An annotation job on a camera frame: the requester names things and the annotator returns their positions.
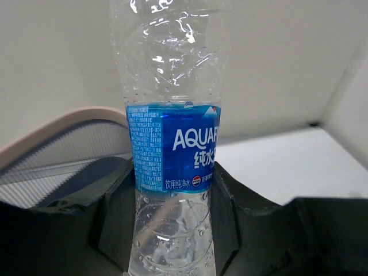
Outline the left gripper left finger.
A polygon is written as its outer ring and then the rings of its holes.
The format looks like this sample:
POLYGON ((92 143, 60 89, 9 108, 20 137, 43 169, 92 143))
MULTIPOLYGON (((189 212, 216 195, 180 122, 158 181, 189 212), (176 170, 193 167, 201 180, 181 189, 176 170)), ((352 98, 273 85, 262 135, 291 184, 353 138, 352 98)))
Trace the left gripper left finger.
POLYGON ((1 204, 2 275, 124 275, 131 255, 135 176, 131 160, 107 158, 80 172, 111 168, 88 187, 92 200, 73 196, 41 208, 1 204))

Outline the clear bottle blue label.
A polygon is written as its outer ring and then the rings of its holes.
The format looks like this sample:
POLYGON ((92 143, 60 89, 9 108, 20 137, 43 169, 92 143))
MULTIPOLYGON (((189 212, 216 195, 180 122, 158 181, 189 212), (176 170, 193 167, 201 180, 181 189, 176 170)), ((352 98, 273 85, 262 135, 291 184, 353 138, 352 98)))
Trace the clear bottle blue label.
POLYGON ((129 275, 215 275, 210 186, 231 1, 111 1, 135 170, 129 275))

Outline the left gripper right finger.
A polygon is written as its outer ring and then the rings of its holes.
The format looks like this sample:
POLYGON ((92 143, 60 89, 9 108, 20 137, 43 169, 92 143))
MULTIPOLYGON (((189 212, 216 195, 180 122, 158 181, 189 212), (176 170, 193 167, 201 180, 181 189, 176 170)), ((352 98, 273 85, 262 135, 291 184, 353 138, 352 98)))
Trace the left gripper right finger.
POLYGON ((279 205, 215 164, 210 211, 218 275, 366 275, 367 200, 279 205))

